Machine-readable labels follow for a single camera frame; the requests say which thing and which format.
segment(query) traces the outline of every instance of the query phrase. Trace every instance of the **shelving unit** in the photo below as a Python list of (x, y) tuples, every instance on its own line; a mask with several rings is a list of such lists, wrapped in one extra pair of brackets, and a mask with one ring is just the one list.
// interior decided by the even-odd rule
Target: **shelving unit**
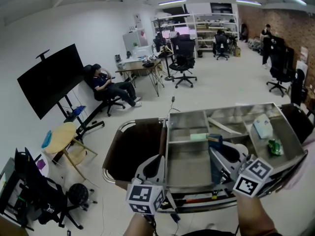
[[(174, 24), (169, 20), (176, 17), (185, 17), (185, 23)], [(163, 30), (173, 30), (174, 27), (188, 26), (190, 30), (196, 30), (196, 49), (203, 51), (212, 50), (212, 39), (219, 29), (223, 30), (227, 34), (237, 36), (239, 38), (239, 22), (237, 14), (229, 13), (210, 13), (210, 14), (180, 14), (172, 15), (168, 17), (159, 18), (164, 20), (162, 25)], [(153, 25), (154, 32), (157, 31), (157, 27)], [(208, 47), (200, 45), (202, 42), (207, 42)]]

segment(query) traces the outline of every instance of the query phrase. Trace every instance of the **metal tray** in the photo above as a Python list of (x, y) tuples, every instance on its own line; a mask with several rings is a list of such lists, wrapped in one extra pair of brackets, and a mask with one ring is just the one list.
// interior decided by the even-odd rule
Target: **metal tray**
[[(253, 121), (266, 114), (273, 126), (272, 139), (280, 139), (284, 155), (268, 152), (268, 140), (260, 139)], [(240, 134), (230, 134), (207, 118), (220, 122)], [(171, 113), (166, 143), (166, 185), (170, 188), (210, 186), (211, 166), (207, 139), (191, 141), (191, 134), (217, 133), (232, 143), (244, 144), (249, 154), (263, 158), (274, 167), (272, 175), (295, 165), (304, 156), (301, 144), (283, 113), (274, 103), (235, 106), (222, 109)]]

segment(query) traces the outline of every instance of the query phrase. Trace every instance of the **white sneaker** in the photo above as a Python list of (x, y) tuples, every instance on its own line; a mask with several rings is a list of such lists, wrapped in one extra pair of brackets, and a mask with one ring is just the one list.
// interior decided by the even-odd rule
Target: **white sneaker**
[(134, 105), (133, 107), (138, 108), (142, 106), (142, 102), (136, 102), (136, 105)]

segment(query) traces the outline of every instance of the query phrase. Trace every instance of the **office chair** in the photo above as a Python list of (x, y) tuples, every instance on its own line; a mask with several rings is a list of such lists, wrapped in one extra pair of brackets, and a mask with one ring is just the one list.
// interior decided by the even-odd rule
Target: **office chair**
[[(64, 228), (63, 219), (66, 216), (78, 229), (83, 229), (83, 226), (78, 225), (69, 214), (71, 210), (81, 207), (84, 204), (83, 202), (88, 199), (82, 187), (79, 190), (74, 187), (76, 189), (74, 194), (72, 186), (70, 188), (72, 192), (64, 194), (59, 184), (40, 173), (27, 148), (25, 148), (25, 152), (15, 150), (14, 163), (15, 171), (20, 179), (24, 181), (23, 184), (20, 183), (20, 187), (27, 192), (26, 202), (32, 205), (37, 213), (38, 211), (41, 212), (37, 217), (40, 224), (45, 225), (50, 220), (54, 220), (59, 224), (59, 227)], [(68, 206), (68, 198), (71, 201), (71, 199), (75, 200), (75, 197), (80, 197), (80, 200), (83, 201)]]
[(117, 105), (117, 106), (122, 106), (123, 109), (125, 109), (126, 107), (121, 104), (121, 103), (117, 103), (117, 101), (121, 100), (120, 97), (116, 97), (116, 95), (111, 95), (107, 92), (106, 89), (103, 90), (99, 90), (96, 91), (93, 85), (93, 74), (91, 74), (91, 65), (86, 65), (83, 69), (84, 69), (84, 81), (89, 85), (89, 87), (93, 90), (94, 93), (94, 99), (97, 101), (102, 101), (103, 103), (101, 104), (100, 109), (103, 109), (104, 107), (108, 106), (107, 109), (107, 115), (108, 117), (111, 116), (110, 109), (113, 105)]
[(273, 88), (269, 89), (269, 92), (271, 92), (273, 89), (279, 89), (282, 97), (284, 96), (283, 90), (286, 92), (287, 89), (282, 86), (282, 83), (291, 82), (294, 78), (295, 72), (292, 69), (292, 65), (289, 63), (286, 63), (286, 60), (288, 60), (287, 56), (293, 56), (291, 48), (286, 48), (285, 46), (274, 46), (274, 49), (270, 55), (271, 59), (271, 69), (270, 74), (273, 78), (275, 78), (278, 82), (270, 82), (268, 81), (266, 84), (272, 84), (274, 85)]
[(183, 74), (182, 77), (177, 77), (173, 79), (173, 82), (175, 80), (179, 80), (175, 88), (178, 88), (178, 84), (180, 84), (182, 81), (189, 82), (190, 87), (193, 88), (193, 84), (189, 79), (195, 79), (197, 81), (197, 77), (186, 76), (185, 71), (190, 72), (189, 69), (192, 69), (195, 64), (195, 59), (193, 57), (195, 41), (190, 39), (189, 34), (179, 35), (177, 40), (172, 41), (176, 41), (176, 46), (174, 48), (176, 60), (169, 65), (169, 68), (174, 71), (179, 71)]
[(214, 44), (214, 48), (218, 54), (214, 54), (213, 57), (217, 57), (219, 60), (220, 57), (228, 58), (229, 55), (224, 54), (227, 51), (227, 37), (225, 35), (216, 34), (215, 35), (216, 43)]

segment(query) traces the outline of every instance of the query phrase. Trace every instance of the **brick wall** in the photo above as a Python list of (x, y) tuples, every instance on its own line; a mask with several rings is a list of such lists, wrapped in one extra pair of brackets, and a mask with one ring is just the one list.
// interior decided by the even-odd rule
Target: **brick wall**
[(261, 9), (238, 6), (240, 22), (249, 28), (249, 37), (260, 36), (266, 24), (273, 35), (284, 39), (286, 46), (294, 49), (293, 67), (300, 57), (301, 46), (309, 49), (306, 85), (315, 86), (315, 16), (306, 12), (283, 9)]

